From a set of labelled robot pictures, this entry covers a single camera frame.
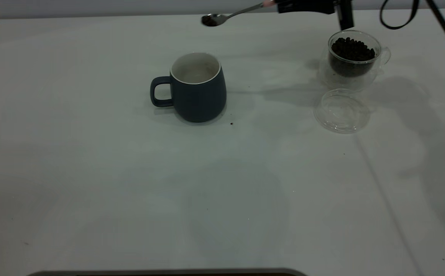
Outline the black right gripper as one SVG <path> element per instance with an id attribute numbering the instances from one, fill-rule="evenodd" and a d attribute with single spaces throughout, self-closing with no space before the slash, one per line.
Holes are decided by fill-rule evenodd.
<path id="1" fill-rule="evenodd" d="M 348 30 L 355 26 L 352 0 L 336 0 L 336 8 L 340 30 Z M 334 0 L 277 0 L 278 13 L 317 12 L 322 14 L 335 13 Z"/>

